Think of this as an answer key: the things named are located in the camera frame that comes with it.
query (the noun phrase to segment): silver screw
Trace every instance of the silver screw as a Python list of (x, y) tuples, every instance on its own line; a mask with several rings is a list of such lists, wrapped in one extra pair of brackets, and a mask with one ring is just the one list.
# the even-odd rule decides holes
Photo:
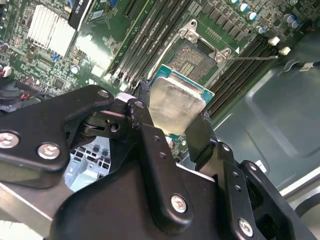
[(98, 91), (98, 94), (99, 94), (101, 97), (104, 97), (104, 98), (109, 97), (108, 92), (105, 91), (105, 90), (99, 90), (99, 91)]
[(182, 199), (182, 197), (178, 195), (173, 195), (171, 198), (171, 204), (174, 210), (176, 210), (178, 213), (185, 213), (187, 211), (187, 204), (185, 200)]
[(42, 144), (37, 152), (41, 158), (48, 160), (56, 159), (60, 155), (60, 149), (52, 143)]
[(257, 168), (255, 165), (253, 165), (251, 162), (249, 162), (249, 166), (253, 171), (257, 171)]
[(0, 133), (0, 149), (11, 149), (18, 145), (19, 137), (12, 132)]
[(246, 220), (244, 220), (243, 218), (240, 218), (238, 221), (238, 224), (245, 235), (247, 235), (250, 238), (254, 235), (254, 230)]
[(222, 147), (224, 148), (224, 150), (226, 150), (226, 151), (230, 151), (230, 148), (227, 146), (227, 145), (225, 145), (225, 144), (222, 144)]
[(141, 109), (144, 109), (144, 108), (145, 108), (144, 104), (143, 104), (142, 102), (140, 102), (140, 101), (135, 101), (134, 104), (135, 104), (137, 107), (141, 108)]

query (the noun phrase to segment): motherboard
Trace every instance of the motherboard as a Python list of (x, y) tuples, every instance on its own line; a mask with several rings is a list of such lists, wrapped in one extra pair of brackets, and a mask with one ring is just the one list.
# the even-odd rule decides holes
[[(215, 93), (206, 110), (217, 119), (319, 11), (319, 0), (0, 0), (1, 74), (52, 95), (116, 95), (166, 65)], [(183, 135), (172, 149), (183, 158)]]

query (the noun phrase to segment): white label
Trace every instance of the white label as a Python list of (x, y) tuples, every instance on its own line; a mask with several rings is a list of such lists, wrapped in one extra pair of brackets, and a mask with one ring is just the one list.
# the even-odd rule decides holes
[(261, 171), (264, 174), (267, 172), (267, 169), (266, 169), (265, 165), (262, 163), (261, 160), (258, 160), (257, 162), (255, 162), (255, 164), (261, 169)]

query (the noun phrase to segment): electrolytic capacitor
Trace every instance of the electrolytic capacitor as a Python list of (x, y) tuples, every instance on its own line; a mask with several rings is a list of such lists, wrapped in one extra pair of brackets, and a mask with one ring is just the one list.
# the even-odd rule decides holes
[(71, 72), (72, 72), (73, 74), (77, 74), (77, 73), (79, 73), (79, 71), (80, 71), (80, 67), (79, 67), (78, 65), (73, 65), (73, 66), (71, 67)]
[(264, 26), (256, 26), (255, 29), (258, 34), (264, 34), (266, 32), (266, 28)]
[(257, 19), (257, 14), (253, 11), (249, 12), (246, 16), (246, 18), (250, 21), (254, 21)]
[(291, 15), (291, 14), (286, 14), (283, 17), (283, 20), (288, 23), (288, 24), (292, 24), (295, 21), (295, 16)]
[(297, 29), (300, 26), (300, 21), (294, 20), (289, 26), (293, 29)]
[(240, 3), (238, 6), (239, 12), (242, 12), (242, 13), (248, 11), (248, 9), (249, 9), (249, 6), (246, 3)]
[(10, 47), (9, 47), (9, 44), (8, 43), (2, 43), (0, 44), (0, 52), (4, 52), (6, 50), (8, 50)]

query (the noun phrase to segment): heatsink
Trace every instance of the heatsink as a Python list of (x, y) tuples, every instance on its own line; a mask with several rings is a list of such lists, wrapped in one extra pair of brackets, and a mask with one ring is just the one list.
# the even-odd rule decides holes
[(68, 21), (43, 5), (35, 7), (27, 37), (33, 44), (64, 57), (75, 35)]

